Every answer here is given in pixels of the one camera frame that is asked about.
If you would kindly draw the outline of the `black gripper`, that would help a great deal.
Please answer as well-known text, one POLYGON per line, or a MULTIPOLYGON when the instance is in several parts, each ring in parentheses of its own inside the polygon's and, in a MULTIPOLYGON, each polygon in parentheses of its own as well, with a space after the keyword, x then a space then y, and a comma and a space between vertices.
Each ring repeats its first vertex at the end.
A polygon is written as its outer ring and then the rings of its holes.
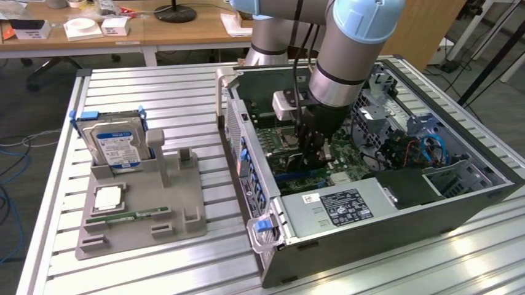
POLYGON ((336 160, 332 138, 349 112, 349 105, 330 107, 320 103, 305 108, 297 130, 301 157, 294 167, 298 171, 317 170, 336 160))

